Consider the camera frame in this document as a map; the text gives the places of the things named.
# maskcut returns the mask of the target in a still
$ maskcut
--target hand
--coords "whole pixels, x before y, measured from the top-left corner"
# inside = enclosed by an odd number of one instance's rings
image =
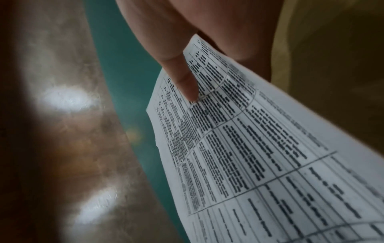
[[[183,50],[202,31],[229,57],[266,80],[271,77],[273,37],[283,0],[117,0],[143,47],[189,100],[197,81]]]

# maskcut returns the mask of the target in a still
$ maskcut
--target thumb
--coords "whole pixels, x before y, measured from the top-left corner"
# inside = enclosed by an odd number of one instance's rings
[[[182,53],[172,59],[161,60],[159,63],[187,100],[193,102],[198,99],[199,87],[197,80],[189,69]]]

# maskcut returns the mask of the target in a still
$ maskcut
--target teal surface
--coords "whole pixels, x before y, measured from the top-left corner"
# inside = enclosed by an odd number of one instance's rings
[[[93,41],[115,110],[124,130],[142,137],[132,148],[158,199],[181,238],[189,242],[180,222],[160,161],[152,124],[145,109],[161,70],[142,48],[113,0],[83,0]]]

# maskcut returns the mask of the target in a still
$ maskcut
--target polished surface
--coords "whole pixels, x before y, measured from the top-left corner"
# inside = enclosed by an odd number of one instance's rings
[[[2,224],[19,210],[8,228],[24,242],[179,242],[116,115],[82,2],[22,0],[5,8],[12,49],[4,50],[2,131],[14,152],[5,179],[15,193],[1,191],[8,201],[0,206],[10,208],[1,207]]]

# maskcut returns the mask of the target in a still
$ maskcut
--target white paper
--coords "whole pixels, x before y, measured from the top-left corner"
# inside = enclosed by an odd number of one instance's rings
[[[149,106],[191,242],[384,241],[384,160],[195,35],[190,103],[164,70]]]

